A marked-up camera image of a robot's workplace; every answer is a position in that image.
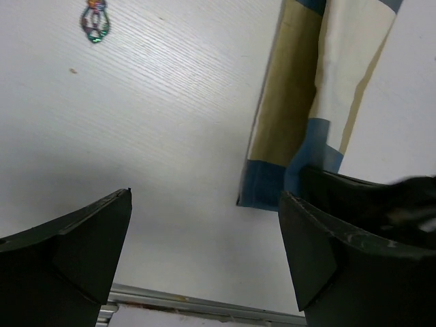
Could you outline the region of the blue beige striped placemat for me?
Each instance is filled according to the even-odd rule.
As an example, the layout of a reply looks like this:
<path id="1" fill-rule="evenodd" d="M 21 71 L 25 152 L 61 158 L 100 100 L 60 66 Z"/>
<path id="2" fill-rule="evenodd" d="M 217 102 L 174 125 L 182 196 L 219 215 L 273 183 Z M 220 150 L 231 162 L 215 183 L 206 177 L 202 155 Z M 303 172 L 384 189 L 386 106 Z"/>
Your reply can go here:
<path id="1" fill-rule="evenodd" d="M 237 205 L 276 211 L 300 170 L 337 173 L 400 1 L 285 1 Z"/>

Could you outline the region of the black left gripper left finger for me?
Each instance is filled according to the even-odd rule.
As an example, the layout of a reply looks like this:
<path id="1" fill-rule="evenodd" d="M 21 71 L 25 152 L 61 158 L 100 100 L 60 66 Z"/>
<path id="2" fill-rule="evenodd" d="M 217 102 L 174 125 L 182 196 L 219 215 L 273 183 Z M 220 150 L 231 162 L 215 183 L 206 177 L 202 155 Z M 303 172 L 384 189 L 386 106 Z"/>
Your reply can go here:
<path id="1" fill-rule="evenodd" d="M 1 239 L 2 326 L 94 326 L 132 211 L 120 189 L 70 214 Z"/>

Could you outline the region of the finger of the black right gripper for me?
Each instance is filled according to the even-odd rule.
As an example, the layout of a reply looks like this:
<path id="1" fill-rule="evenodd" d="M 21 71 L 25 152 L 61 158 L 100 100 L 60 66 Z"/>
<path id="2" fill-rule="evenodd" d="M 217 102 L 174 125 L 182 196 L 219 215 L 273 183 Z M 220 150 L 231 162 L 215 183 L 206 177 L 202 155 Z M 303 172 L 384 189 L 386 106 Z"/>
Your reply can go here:
<path id="1" fill-rule="evenodd" d="M 300 171 L 302 198 L 372 234 L 407 245 L 435 244 L 435 177 L 383 185 L 314 167 Z"/>

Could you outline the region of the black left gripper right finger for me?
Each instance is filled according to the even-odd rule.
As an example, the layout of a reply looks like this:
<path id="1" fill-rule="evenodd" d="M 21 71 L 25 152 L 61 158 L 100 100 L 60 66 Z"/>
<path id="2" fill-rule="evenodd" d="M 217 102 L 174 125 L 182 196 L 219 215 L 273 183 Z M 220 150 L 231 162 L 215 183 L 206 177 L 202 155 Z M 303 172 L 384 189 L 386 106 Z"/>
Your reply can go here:
<path id="1" fill-rule="evenodd" d="M 285 192 L 279 224 L 309 326 L 434 326 L 435 252 L 369 233 Z"/>

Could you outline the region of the iridescent rainbow fork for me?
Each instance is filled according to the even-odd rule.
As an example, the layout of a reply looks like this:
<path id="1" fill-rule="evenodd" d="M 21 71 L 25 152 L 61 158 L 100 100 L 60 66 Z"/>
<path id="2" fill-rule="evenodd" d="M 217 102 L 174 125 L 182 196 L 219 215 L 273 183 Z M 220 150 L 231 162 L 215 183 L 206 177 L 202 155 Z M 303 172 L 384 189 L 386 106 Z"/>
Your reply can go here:
<path id="1" fill-rule="evenodd" d="M 106 0 L 86 1 L 86 7 L 80 17 L 80 26 L 93 44 L 100 43 L 110 32 L 107 7 Z"/>

